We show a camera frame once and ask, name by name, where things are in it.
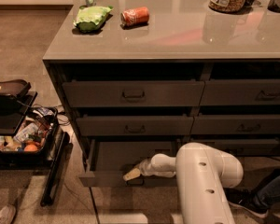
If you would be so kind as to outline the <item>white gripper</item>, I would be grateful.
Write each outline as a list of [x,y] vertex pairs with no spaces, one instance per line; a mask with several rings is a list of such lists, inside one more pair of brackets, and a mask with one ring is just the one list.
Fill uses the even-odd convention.
[[143,175],[143,176],[154,175],[154,169],[151,165],[151,159],[145,159],[143,161],[140,161],[136,165],[136,168],[133,168],[130,172],[128,172],[127,174],[125,174],[123,176],[123,180],[130,181],[130,180],[136,179],[140,175]]

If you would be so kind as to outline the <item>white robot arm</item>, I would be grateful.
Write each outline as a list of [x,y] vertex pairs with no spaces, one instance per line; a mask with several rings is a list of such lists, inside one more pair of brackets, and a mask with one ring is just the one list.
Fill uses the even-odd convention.
[[141,175],[176,178],[184,224],[235,224],[224,189],[239,185],[244,170],[231,154],[187,143],[174,157],[156,154],[141,161],[123,179]]

